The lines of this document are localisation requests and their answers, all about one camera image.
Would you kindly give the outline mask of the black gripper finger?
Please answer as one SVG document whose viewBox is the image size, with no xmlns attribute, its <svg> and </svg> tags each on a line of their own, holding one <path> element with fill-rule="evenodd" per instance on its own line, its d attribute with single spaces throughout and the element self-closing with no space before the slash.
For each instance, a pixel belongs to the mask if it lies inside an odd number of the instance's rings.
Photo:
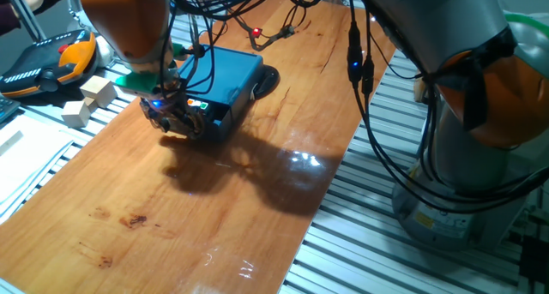
<svg viewBox="0 0 549 294">
<path fill-rule="evenodd" d="M 160 128 L 164 133 L 173 133 L 182 136 L 187 136 L 189 131 L 185 124 L 171 118 L 162 118 L 160 120 Z"/>
<path fill-rule="evenodd" d="M 203 137 L 206 130 L 206 123 L 203 115 L 188 113 L 186 116 L 190 122 L 190 131 L 188 132 L 188 136 L 191 139 L 200 139 Z"/>
</svg>

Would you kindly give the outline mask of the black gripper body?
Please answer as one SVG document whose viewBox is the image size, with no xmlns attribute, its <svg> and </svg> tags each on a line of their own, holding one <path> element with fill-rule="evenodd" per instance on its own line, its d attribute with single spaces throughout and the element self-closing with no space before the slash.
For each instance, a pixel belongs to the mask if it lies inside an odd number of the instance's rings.
<svg viewBox="0 0 549 294">
<path fill-rule="evenodd" d="M 187 111 L 184 105 L 186 96 L 173 95 L 169 99 L 146 99 L 140 97 L 139 106 L 145 118 L 153 125 L 154 128 L 160 128 L 160 120 L 162 118 L 177 119 L 185 124 L 190 131 L 190 122 L 187 118 Z"/>
</svg>

